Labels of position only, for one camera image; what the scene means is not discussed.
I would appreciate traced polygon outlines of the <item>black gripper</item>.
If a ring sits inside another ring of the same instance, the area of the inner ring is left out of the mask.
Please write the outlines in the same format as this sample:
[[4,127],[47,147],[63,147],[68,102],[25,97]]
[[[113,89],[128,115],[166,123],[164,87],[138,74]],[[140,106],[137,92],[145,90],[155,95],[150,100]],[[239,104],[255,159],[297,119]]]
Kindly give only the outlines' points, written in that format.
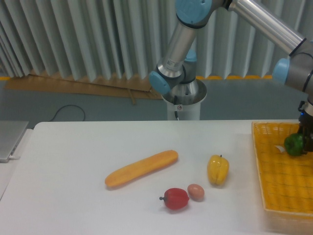
[[299,116],[298,133],[303,134],[303,154],[313,151],[313,117],[306,111],[301,110]]

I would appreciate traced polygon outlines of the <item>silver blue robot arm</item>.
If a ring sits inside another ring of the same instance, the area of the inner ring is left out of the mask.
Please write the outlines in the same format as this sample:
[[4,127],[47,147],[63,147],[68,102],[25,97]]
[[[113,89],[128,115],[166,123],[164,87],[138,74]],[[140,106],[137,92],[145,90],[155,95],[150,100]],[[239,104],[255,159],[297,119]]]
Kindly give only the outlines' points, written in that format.
[[284,140],[284,149],[291,156],[300,156],[313,149],[313,44],[272,15],[253,0],[178,0],[175,3],[178,24],[169,48],[149,74],[151,86],[174,106],[200,102],[206,96],[203,84],[196,82],[196,53],[191,44],[196,31],[203,28],[212,13],[223,7],[244,18],[255,29],[288,54],[280,59],[272,73],[274,80],[308,95],[301,101],[299,128]]

